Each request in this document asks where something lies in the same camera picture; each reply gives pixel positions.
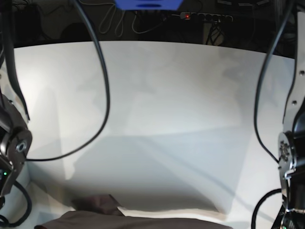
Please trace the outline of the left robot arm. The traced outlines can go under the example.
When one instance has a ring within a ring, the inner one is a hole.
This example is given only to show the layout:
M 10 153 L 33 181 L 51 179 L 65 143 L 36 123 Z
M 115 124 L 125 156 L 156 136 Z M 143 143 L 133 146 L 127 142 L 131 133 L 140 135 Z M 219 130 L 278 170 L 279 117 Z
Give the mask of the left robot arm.
M 295 70 L 285 103 L 283 131 L 278 137 L 278 164 L 281 188 L 266 193 L 256 204 L 251 228 L 256 228 L 259 208 L 271 196 L 282 195 L 282 207 L 274 220 L 274 229 L 303 229 L 305 227 L 305 2 L 288 1 L 280 26 L 271 42 L 260 70 L 254 102 L 254 130 L 261 141 L 257 128 L 257 114 L 262 83 L 274 50 L 290 14 L 295 13 L 296 51 Z

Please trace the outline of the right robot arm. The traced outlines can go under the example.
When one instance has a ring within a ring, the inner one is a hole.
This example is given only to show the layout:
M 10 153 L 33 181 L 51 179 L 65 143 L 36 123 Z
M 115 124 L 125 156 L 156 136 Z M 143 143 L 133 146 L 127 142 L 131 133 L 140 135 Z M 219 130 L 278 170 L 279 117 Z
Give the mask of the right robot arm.
M 25 197 L 26 210 L 16 222 L 10 223 L 5 216 L 0 217 L 2 228 L 19 227 L 30 215 L 32 201 L 26 189 L 17 181 L 25 162 L 29 161 L 28 151 L 32 143 L 32 134 L 27 127 L 30 120 L 27 104 L 22 94 L 15 64 L 12 1 L 0 3 L 0 22 L 2 50 L 1 62 L 6 65 L 6 76 L 12 94 L 17 100 L 13 102 L 3 92 L 0 93 L 0 205 L 4 206 L 5 197 L 16 187 Z

